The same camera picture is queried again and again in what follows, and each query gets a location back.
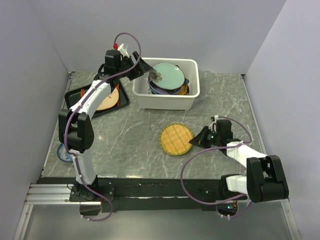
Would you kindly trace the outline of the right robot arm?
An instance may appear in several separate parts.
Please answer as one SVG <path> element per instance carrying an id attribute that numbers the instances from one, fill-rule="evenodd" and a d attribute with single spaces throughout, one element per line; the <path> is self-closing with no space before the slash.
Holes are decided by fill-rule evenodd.
<path id="1" fill-rule="evenodd" d="M 204 126 L 189 143 L 204 150 L 217 149 L 246 169 L 245 175 L 223 175 L 218 185 L 219 195 L 230 199 L 238 193 L 254 203 L 287 199 L 289 187 L 280 157 L 252 149 L 250 140 L 234 138 L 233 119 L 216 115 L 211 120 L 212 124 Z"/>

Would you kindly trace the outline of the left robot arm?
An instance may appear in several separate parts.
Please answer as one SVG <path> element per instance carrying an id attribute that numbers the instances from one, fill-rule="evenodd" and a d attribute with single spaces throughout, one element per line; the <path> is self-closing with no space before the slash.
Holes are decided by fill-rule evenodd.
<path id="1" fill-rule="evenodd" d="M 60 110 L 58 114 L 58 136 L 72 158 L 76 190 L 88 201 L 95 200 L 100 193 L 90 151 L 95 139 L 92 118 L 103 100 L 116 89 L 121 78 L 127 77 L 132 81 L 151 70 L 152 67 L 136 51 L 128 55 L 119 49 L 108 50 L 105 62 L 89 89 L 77 103 L 69 109 Z"/>

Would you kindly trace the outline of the purple plastic plate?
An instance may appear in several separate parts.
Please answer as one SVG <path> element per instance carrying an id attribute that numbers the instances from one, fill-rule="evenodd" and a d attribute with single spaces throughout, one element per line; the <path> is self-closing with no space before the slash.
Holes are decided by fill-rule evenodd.
<path id="1" fill-rule="evenodd" d="M 155 85 L 150 78 L 148 78 L 148 85 L 150 90 L 158 95 L 175 95 L 177 93 L 179 93 L 181 91 L 181 88 L 176 88 L 176 89 L 172 89 L 172 90 L 168 90 L 168 89 L 164 89 L 164 88 L 160 88 L 157 85 Z"/>

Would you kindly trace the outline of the blue polka dot plate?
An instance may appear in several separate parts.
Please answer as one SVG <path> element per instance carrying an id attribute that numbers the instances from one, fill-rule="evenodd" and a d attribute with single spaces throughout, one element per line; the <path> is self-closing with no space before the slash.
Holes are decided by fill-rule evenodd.
<path id="1" fill-rule="evenodd" d="M 168 90 L 168 89 L 162 89 L 162 88 L 153 88 L 150 86 L 149 89 L 153 94 L 157 94 L 157 95 L 176 95 L 181 88 Z"/>

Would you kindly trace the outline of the yellow polka dot plate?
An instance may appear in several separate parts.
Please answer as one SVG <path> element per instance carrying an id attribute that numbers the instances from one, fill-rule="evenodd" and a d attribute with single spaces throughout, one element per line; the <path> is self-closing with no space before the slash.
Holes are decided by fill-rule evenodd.
<path id="1" fill-rule="evenodd" d="M 180 91 L 177 93 L 177 95 L 187 96 L 189 92 L 190 92 L 189 86 L 186 84 L 180 88 Z"/>

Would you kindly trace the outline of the light green saucer plate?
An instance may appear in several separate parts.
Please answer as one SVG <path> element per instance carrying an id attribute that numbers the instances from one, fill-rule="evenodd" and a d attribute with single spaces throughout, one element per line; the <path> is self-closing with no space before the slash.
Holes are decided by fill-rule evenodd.
<path id="1" fill-rule="evenodd" d="M 176 65 L 158 63 L 149 72 L 150 80 L 159 88 L 174 90 L 180 88 L 185 82 L 184 73 Z"/>

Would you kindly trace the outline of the yellow woven bamboo plate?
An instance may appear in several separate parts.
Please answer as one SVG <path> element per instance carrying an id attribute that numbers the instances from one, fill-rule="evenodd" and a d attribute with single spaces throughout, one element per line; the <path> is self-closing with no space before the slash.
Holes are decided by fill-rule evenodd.
<path id="1" fill-rule="evenodd" d="M 159 144 L 171 156 L 182 156 L 190 151 L 189 141 L 194 137 L 191 129 L 182 123 L 167 125 L 159 135 Z"/>

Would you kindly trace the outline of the blue star shaped dish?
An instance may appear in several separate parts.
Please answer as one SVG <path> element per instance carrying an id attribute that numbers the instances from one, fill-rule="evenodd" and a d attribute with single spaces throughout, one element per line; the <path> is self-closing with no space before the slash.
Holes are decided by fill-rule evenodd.
<path id="1" fill-rule="evenodd" d="M 183 87 L 183 86 L 187 86 L 188 84 L 189 84 L 189 80 L 187 79 L 187 78 L 184 78 L 184 82 L 183 82 L 183 84 L 182 84 L 182 86 L 181 87 Z"/>

